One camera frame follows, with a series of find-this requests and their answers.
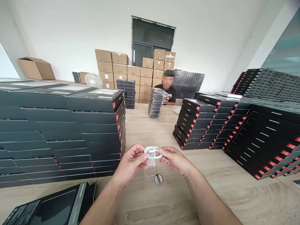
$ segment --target person's right hand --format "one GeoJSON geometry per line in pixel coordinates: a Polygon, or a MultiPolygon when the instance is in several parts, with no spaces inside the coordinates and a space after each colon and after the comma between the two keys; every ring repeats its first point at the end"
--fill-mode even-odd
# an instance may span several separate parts
{"type": "Polygon", "coordinates": [[[162,147],[159,151],[163,155],[160,158],[160,163],[168,164],[173,170],[180,173],[184,177],[186,177],[189,171],[195,167],[180,151],[174,147],[162,147]]]}

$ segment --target hand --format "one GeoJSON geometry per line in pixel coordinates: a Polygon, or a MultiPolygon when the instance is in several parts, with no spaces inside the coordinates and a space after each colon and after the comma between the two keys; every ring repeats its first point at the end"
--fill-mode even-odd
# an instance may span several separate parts
{"type": "Polygon", "coordinates": [[[195,168],[195,166],[176,148],[162,147],[159,151],[163,155],[160,158],[160,164],[168,164],[173,170],[184,177],[187,177],[189,171],[195,168]]]}
{"type": "Polygon", "coordinates": [[[112,180],[117,185],[123,187],[129,184],[133,179],[137,168],[149,168],[143,163],[150,163],[148,154],[141,154],[137,156],[139,153],[144,153],[144,150],[145,148],[141,144],[134,144],[123,154],[120,164],[112,176],[112,180]]]}

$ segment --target forearm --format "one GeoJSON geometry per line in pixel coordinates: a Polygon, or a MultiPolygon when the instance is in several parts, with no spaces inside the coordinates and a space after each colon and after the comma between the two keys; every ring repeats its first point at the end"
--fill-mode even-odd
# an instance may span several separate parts
{"type": "Polygon", "coordinates": [[[242,224],[195,166],[187,172],[184,178],[194,199],[202,225],[242,224]]]}
{"type": "Polygon", "coordinates": [[[112,178],[102,190],[80,225],[109,225],[113,223],[123,186],[112,178]]]}

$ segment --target person's left hand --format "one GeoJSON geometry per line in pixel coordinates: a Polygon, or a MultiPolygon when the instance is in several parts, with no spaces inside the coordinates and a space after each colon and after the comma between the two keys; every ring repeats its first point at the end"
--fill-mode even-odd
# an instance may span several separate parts
{"type": "Polygon", "coordinates": [[[144,153],[144,146],[141,144],[134,144],[124,154],[120,161],[120,164],[112,176],[117,185],[126,186],[133,179],[137,168],[148,169],[149,167],[145,163],[150,163],[148,154],[144,153]]]}

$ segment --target black tray stack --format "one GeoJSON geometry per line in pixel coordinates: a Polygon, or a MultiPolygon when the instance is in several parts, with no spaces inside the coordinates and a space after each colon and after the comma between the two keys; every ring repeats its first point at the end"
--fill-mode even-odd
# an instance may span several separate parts
{"type": "Polygon", "coordinates": [[[122,90],[1,82],[0,188],[112,175],[125,112],[122,90]]]}

